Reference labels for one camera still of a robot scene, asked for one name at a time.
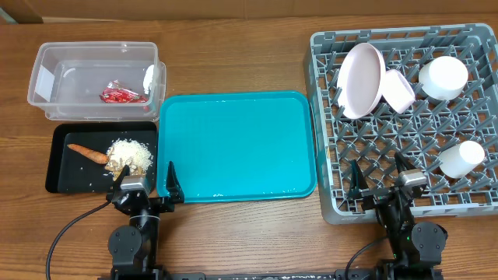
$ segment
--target dish rack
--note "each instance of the dish rack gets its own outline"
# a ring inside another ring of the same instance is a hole
[[[338,73],[348,51],[360,43],[375,46],[386,68],[399,70],[412,85],[416,101],[403,114],[381,100],[358,120],[342,115]],[[462,93],[449,102],[429,98],[418,83],[421,67],[444,55],[460,59],[469,72]],[[370,188],[386,187],[398,175],[395,152],[402,152],[427,175],[423,196],[412,203],[415,217],[498,213],[497,58],[496,38],[485,24],[315,33],[304,71],[324,219],[331,224],[375,222],[374,211],[363,212],[361,200],[346,200],[349,160],[358,160]],[[466,140],[483,146],[484,162],[460,180],[444,176],[437,156]]]

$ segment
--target red wrapper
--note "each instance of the red wrapper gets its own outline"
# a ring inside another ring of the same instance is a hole
[[[105,103],[144,103],[147,98],[122,86],[119,81],[109,82],[100,98]]]

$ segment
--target teal tray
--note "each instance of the teal tray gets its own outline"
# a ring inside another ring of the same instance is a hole
[[[317,184],[301,93],[174,96],[161,108],[159,131],[159,196],[169,194],[169,161],[186,203],[302,198]]]

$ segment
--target orange carrot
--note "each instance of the orange carrot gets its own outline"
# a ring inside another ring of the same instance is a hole
[[[80,154],[84,155],[88,159],[91,159],[92,161],[99,163],[99,164],[106,164],[109,161],[109,158],[104,155],[101,152],[96,152],[91,149],[85,148],[83,146],[77,145],[77,144],[69,144],[68,148],[75,152],[79,152]]]

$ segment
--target clear plastic container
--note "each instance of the clear plastic container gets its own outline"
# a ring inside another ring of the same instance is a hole
[[[150,91],[144,83],[154,66]],[[145,103],[105,103],[109,82],[148,98]],[[150,42],[68,42],[41,45],[31,73],[28,102],[58,121],[155,121],[166,88],[166,68]]]

